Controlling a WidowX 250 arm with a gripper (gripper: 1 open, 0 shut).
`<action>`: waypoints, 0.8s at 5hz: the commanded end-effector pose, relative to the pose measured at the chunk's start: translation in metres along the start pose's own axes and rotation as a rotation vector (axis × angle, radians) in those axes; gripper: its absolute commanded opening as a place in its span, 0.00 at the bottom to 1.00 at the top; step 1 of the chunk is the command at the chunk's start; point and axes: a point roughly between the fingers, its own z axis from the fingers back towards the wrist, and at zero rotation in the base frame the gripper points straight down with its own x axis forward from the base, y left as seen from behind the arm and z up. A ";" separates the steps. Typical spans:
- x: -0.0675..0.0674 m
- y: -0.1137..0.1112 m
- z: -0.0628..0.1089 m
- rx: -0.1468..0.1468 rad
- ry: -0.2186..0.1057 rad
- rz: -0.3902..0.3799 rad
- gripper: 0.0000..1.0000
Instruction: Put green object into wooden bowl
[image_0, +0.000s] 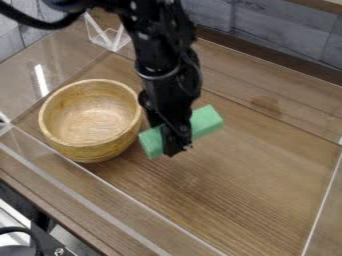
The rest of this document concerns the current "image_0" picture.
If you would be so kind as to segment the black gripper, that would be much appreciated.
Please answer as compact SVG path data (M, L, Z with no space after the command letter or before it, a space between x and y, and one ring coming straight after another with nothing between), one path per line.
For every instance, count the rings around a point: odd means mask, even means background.
M141 65L136 71L143 83L137 102L151 127L160 127L163 154L168 157L185 151L192 144L189 117L192 102L200 96L201 71L192 49L180 55L169 71L152 72Z

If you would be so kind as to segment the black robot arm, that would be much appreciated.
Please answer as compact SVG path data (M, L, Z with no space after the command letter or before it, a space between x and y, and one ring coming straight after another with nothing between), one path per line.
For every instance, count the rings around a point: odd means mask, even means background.
M42 21L0 0L0 14L42 30L68 27L92 8L117 15L132 41L143 90L137 102L149 125L160 128L161 152L172 157L192 145L192 103L200 97L201 70L192 43L195 25L180 0L41 0L65 16Z

